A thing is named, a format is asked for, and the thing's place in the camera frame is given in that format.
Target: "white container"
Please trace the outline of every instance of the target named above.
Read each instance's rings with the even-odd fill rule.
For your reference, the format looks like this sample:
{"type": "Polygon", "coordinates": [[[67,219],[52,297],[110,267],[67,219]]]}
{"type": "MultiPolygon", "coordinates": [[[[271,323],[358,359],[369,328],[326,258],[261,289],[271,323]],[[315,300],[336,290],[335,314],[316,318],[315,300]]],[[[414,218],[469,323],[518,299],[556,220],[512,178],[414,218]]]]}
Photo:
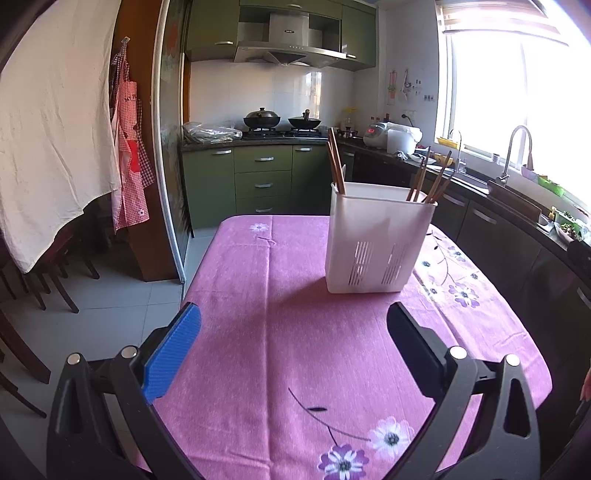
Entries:
{"type": "Polygon", "coordinates": [[[412,155],[422,137],[423,133],[418,128],[394,124],[388,130],[387,151],[390,154],[400,151],[406,153],[406,155],[412,155]]]}
{"type": "Polygon", "coordinates": [[[425,240],[437,204],[407,202],[408,189],[345,182],[333,184],[326,249],[331,293],[401,291],[425,240]]]}

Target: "tiled floor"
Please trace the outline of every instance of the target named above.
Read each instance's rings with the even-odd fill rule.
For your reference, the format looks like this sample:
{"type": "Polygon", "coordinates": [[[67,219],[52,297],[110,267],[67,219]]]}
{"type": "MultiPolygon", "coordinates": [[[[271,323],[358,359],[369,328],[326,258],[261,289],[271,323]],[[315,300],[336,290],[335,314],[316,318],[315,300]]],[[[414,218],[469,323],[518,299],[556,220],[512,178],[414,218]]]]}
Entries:
{"type": "MultiPolygon", "coordinates": [[[[195,232],[187,254],[187,289],[209,246],[215,229],[195,232]]],[[[63,284],[80,308],[73,314],[50,283],[50,295],[42,294],[47,310],[39,309],[31,294],[24,294],[18,280],[7,268],[17,300],[0,284],[0,309],[37,356],[51,370],[49,385],[35,380],[8,348],[2,371],[19,392],[49,414],[53,394],[67,356],[80,352],[87,360],[110,358],[126,345],[139,345],[155,328],[169,324],[178,312],[183,286],[175,281],[146,283],[132,254],[125,248],[111,250],[93,259],[99,280],[89,277],[81,262],[67,268],[63,284]]],[[[133,440],[114,397],[107,395],[115,427],[124,446],[133,440]]],[[[5,391],[0,391],[0,415],[33,463],[45,472],[48,419],[41,419],[5,391]]]]}

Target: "window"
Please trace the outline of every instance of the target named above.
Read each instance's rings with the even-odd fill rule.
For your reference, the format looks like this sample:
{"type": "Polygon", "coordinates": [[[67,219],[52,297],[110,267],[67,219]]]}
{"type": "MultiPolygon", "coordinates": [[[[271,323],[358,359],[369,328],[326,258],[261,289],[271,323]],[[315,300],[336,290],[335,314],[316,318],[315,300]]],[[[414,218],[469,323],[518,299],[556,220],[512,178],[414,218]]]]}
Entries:
{"type": "MultiPolygon", "coordinates": [[[[570,47],[527,0],[438,4],[447,46],[444,135],[462,132],[466,148],[506,157],[511,132],[532,133],[534,170],[591,206],[591,56],[570,47]],[[579,144],[573,150],[571,145],[579,144]]],[[[515,137],[511,166],[527,162],[528,143],[515,137]]]]}

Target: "window blind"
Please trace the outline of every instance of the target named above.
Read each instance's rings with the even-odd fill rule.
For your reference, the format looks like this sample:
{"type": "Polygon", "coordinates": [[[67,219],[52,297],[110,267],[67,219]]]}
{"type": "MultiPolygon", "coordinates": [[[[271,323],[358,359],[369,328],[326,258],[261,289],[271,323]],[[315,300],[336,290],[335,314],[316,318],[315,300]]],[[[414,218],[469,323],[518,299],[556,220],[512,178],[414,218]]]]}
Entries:
{"type": "Polygon", "coordinates": [[[443,33],[505,31],[564,40],[543,10],[530,0],[440,0],[439,23],[443,33]]]}

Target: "chopsticks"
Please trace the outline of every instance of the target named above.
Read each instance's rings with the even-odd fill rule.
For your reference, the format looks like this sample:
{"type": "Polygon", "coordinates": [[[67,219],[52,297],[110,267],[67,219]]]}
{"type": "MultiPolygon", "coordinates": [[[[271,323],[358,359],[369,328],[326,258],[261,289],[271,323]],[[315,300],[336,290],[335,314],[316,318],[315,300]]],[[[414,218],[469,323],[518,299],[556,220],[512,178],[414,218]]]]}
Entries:
{"type": "Polygon", "coordinates": [[[329,157],[330,157],[330,169],[332,171],[333,182],[336,185],[337,192],[339,194],[345,194],[345,179],[343,178],[343,168],[340,163],[339,147],[336,144],[335,129],[329,128],[329,157]]]}
{"type": "MultiPolygon", "coordinates": [[[[428,159],[429,159],[430,155],[431,155],[431,147],[429,147],[427,149],[427,156],[425,156],[425,158],[421,161],[421,166],[419,167],[417,174],[414,177],[413,188],[411,188],[408,191],[407,202],[410,202],[411,199],[413,202],[418,201],[418,195],[421,192],[421,190],[423,189],[423,183],[425,182],[425,176],[427,174],[427,163],[428,163],[428,159]]],[[[449,161],[451,156],[452,156],[452,151],[450,150],[447,155],[444,165],[447,165],[447,162],[449,161]]],[[[443,178],[444,171],[445,171],[445,166],[442,167],[441,170],[439,171],[439,173],[437,174],[437,178],[435,179],[435,182],[431,186],[431,189],[429,190],[429,193],[427,194],[427,196],[422,200],[422,203],[436,203],[436,201],[438,201],[439,198],[441,198],[441,196],[445,192],[446,188],[450,184],[450,182],[453,178],[453,175],[455,173],[455,172],[452,172],[452,174],[445,180],[445,182],[443,183],[441,188],[438,189],[439,184],[441,183],[441,180],[443,178]]]]}

